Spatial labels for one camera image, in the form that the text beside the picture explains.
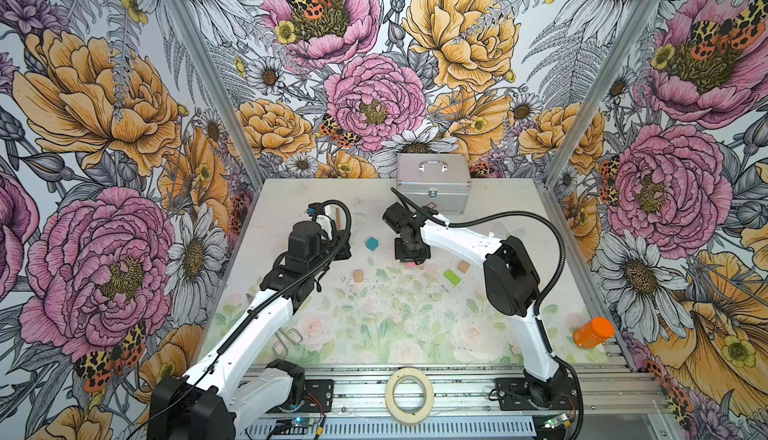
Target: masking tape roll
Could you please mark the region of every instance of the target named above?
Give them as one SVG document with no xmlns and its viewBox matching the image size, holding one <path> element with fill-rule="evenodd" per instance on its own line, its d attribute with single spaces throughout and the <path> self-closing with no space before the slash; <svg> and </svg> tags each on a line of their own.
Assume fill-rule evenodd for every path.
<svg viewBox="0 0 768 440">
<path fill-rule="evenodd" d="M 404 412 L 395 403 L 395 387 L 406 378 L 415 378 L 424 387 L 424 405 L 417 412 Z M 389 415 L 395 420 L 404 425 L 416 425 L 424 422 L 429 412 L 432 411 L 432 407 L 435 405 L 435 388 L 432 387 L 432 382 L 421 370 L 412 367 L 400 368 L 397 372 L 392 373 L 392 376 L 387 380 L 384 400 Z"/>
</svg>

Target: pink peony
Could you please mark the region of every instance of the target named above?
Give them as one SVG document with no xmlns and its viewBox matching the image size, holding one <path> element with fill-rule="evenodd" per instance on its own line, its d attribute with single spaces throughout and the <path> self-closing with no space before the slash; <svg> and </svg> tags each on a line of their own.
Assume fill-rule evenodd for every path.
<svg viewBox="0 0 768 440">
<path fill-rule="evenodd" d="M 0 172 L 0 300 L 16 284 L 24 263 L 24 243 L 39 222 L 32 196 L 12 176 Z"/>
<path fill-rule="evenodd" d="M 768 95 L 768 34 L 744 50 L 727 47 L 704 61 L 690 55 L 689 35 L 694 22 L 722 24 L 735 18 L 747 4 L 688 0 L 667 23 L 667 31 L 658 33 L 654 69 L 644 86 L 645 99 L 654 111 L 664 110 L 678 121 L 716 129 L 731 124 Z M 669 45 L 674 47 L 674 54 Z"/>
<path fill-rule="evenodd" d="M 614 231 L 656 243 L 669 259 L 704 246 L 733 196 L 715 139 L 693 125 L 643 127 L 620 155 L 615 185 L 619 205 L 608 207 Z"/>
<path fill-rule="evenodd" d="M 350 24 L 343 36 L 326 34 L 310 38 L 309 42 L 299 39 L 286 44 L 300 66 L 318 69 L 323 65 L 345 62 L 357 53 L 370 51 L 376 44 L 381 15 L 379 0 L 342 1 L 350 14 Z M 293 9 L 287 0 L 264 0 L 262 8 L 267 12 L 262 15 L 262 21 L 269 28 L 293 19 Z"/>
<path fill-rule="evenodd" d="M 174 227 L 160 207 L 128 188 L 54 213 L 29 250 L 22 338 L 63 346 L 73 359 L 109 350 L 143 321 L 160 328 L 170 309 L 163 294 Z"/>
<path fill-rule="evenodd" d="M 385 56 L 358 56 L 340 75 L 331 75 L 325 88 L 328 114 L 343 129 L 360 135 L 358 147 L 365 151 L 381 149 L 382 141 L 417 129 L 424 120 L 421 80 Z"/>
</svg>

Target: wall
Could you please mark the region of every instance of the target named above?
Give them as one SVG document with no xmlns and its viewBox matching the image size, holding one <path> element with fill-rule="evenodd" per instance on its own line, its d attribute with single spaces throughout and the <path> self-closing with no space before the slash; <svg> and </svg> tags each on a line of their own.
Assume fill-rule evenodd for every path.
<svg viewBox="0 0 768 440">
<path fill-rule="evenodd" d="M 634 1 L 187 5 L 267 176 L 391 177 L 397 153 L 434 152 L 501 178 L 543 174 Z M 582 173 L 604 124 L 574 155 Z"/>
<path fill-rule="evenodd" d="M 0 23 L 0 436 L 126 438 L 193 361 L 253 189 L 167 17 Z"/>
<path fill-rule="evenodd" d="M 598 167 L 554 182 L 689 438 L 768 438 L 765 2 L 662 2 L 600 107 Z"/>
</svg>

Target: perforated metal strip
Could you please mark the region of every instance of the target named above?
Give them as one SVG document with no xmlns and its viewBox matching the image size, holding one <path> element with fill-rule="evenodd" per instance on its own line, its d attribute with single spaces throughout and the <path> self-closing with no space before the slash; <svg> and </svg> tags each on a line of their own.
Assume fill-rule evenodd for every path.
<svg viewBox="0 0 768 440">
<path fill-rule="evenodd" d="M 260 420 L 248 427 L 253 440 L 264 440 L 272 431 L 274 420 Z M 274 440 L 313 438 L 316 427 L 302 434 L 294 428 L 285 435 L 274 435 Z M 404 426 L 390 418 L 329 418 L 322 430 L 325 440 L 342 438 L 498 438 L 532 437 L 536 435 L 530 416 L 435 417 L 417 426 Z M 249 440 L 242 432 L 238 440 Z"/>
</svg>

